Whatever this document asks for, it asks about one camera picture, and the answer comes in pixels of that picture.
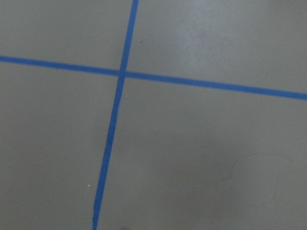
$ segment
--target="gray floor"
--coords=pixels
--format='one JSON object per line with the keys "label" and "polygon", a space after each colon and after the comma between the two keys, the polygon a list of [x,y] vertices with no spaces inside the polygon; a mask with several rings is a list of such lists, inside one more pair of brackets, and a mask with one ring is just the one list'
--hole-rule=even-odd
{"label": "gray floor", "polygon": [[[118,69],[130,0],[0,3],[0,55]],[[307,92],[304,0],[140,0],[128,70]],[[0,63],[0,229],[91,229],[117,77]],[[307,103],[126,79],[99,230],[305,230]]]}

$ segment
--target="horizontal blue line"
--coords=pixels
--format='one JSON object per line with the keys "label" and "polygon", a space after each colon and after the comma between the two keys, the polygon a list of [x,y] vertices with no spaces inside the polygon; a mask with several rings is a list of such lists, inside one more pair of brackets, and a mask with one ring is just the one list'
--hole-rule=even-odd
{"label": "horizontal blue line", "polygon": [[107,75],[112,75],[112,76],[117,76],[119,74],[119,71],[114,70],[114,69],[105,69],[105,68],[98,68],[98,67],[65,64],[65,63],[51,62],[51,61],[41,61],[41,60],[18,58],[18,57],[0,56],[0,62],[9,62],[9,63],[15,63],[15,64],[40,66],[40,67],[48,67],[48,68],[55,68],[55,69],[68,69],[68,70],[73,70],[73,71],[107,74]]}
{"label": "horizontal blue line", "polygon": [[134,79],[150,80],[150,81],[161,81],[161,82],[175,83],[182,85],[191,85],[191,86],[198,86],[198,87],[205,87],[205,88],[212,88],[219,90],[229,90],[236,92],[255,93],[255,94],[262,94],[262,95],[269,95],[276,97],[307,100],[307,93],[302,93],[302,92],[274,90],[274,89],[267,89],[260,87],[219,83],[219,82],[205,81],[205,80],[193,80],[193,79],[185,79],[185,78],[169,77],[163,75],[154,75],[154,74],[137,73],[129,71],[126,73],[126,77]]}

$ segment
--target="blue tape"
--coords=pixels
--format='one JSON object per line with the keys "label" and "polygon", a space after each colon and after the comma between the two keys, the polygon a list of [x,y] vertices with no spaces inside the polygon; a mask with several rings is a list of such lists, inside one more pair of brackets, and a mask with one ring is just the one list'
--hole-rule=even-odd
{"label": "blue tape", "polygon": [[236,92],[246,92],[246,93],[255,93],[276,97],[286,97],[293,98],[299,100],[307,100],[307,93],[302,92],[291,92],[291,91],[283,91],[283,90],[274,90],[260,87],[252,87],[252,86],[244,86],[244,85],[235,85],[235,84],[227,84],[227,83],[218,83],[213,81],[205,81],[205,80],[193,80],[193,79],[185,79],[185,78],[177,78],[177,77],[169,77],[162,75],[154,75],[154,74],[145,74],[145,73],[137,73],[137,72],[129,72],[126,73],[127,78],[135,78],[142,80],[150,80],[150,81],[161,81],[167,83],[175,83],[175,84],[183,84],[183,85],[191,85],[219,90],[229,90]]}
{"label": "blue tape", "polygon": [[104,156],[102,160],[102,165],[101,165],[101,170],[100,170],[99,180],[98,180],[98,186],[97,186],[97,191],[96,191],[96,196],[95,196],[95,201],[94,201],[94,214],[93,214],[93,227],[92,227],[93,230],[97,230],[98,219],[100,215],[100,209],[101,209],[104,189],[106,185],[107,170],[109,167],[109,162],[110,162],[110,157],[111,157],[111,152],[112,152],[112,147],[113,147],[114,134],[115,134],[116,124],[117,124],[117,119],[118,119],[118,109],[119,109],[120,99],[121,99],[122,92],[124,89],[125,74],[126,74],[127,65],[128,65],[128,59],[129,59],[133,28],[134,28],[135,19],[136,19],[138,3],[139,3],[138,0],[132,1],[129,23],[128,23],[126,39],[125,39],[125,45],[124,45],[123,55],[121,59],[120,70],[119,70],[119,75],[118,75],[118,82],[117,82],[115,98],[114,98],[111,119],[110,119],[110,124],[109,124],[109,130],[108,130],[107,138],[106,138],[106,147],[105,147],[105,152],[104,152]]}
{"label": "blue tape", "polygon": [[74,71],[107,74],[107,75],[113,75],[113,76],[118,76],[119,74],[119,71],[114,70],[114,69],[105,69],[105,68],[98,68],[98,67],[65,64],[65,63],[51,62],[51,61],[41,61],[41,60],[18,58],[18,57],[0,56],[0,61],[14,63],[14,64],[28,65],[28,66],[40,66],[40,67],[48,67],[48,68],[54,68],[54,69],[68,69],[68,70],[74,70]]}

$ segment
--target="vertical blue line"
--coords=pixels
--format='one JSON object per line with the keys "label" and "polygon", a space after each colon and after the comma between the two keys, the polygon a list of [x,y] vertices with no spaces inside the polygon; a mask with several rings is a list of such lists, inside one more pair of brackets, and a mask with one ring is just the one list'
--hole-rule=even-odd
{"label": "vertical blue line", "polygon": [[105,152],[104,152],[104,156],[102,160],[102,165],[101,165],[99,180],[98,180],[98,186],[97,186],[97,191],[96,191],[96,196],[95,196],[95,201],[94,201],[92,230],[97,230],[98,219],[99,219],[99,214],[100,214],[100,209],[102,205],[102,199],[103,199],[103,194],[104,194],[104,189],[105,189],[105,184],[106,184],[107,170],[109,167],[111,151],[112,151],[113,141],[114,141],[114,134],[116,130],[116,124],[117,124],[117,118],[118,118],[118,108],[119,108],[120,99],[123,93],[123,88],[124,88],[124,83],[125,83],[125,75],[126,75],[126,70],[127,70],[127,65],[128,65],[128,59],[129,59],[133,28],[134,28],[135,19],[136,19],[138,3],[139,3],[138,0],[132,1],[130,17],[129,17],[127,33],[126,33],[126,39],[125,39],[125,45],[124,45],[123,55],[121,58],[115,98],[114,98],[113,108],[112,108],[112,113],[111,113],[111,118],[110,118],[109,130],[108,130],[107,138],[106,138],[106,147],[105,147]]}

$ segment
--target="floor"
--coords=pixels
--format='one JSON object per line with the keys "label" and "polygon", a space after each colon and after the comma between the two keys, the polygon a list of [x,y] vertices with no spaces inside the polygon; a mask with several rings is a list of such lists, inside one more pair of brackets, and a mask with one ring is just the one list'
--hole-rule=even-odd
{"label": "floor", "polygon": [[305,230],[307,1],[4,0],[0,229]]}

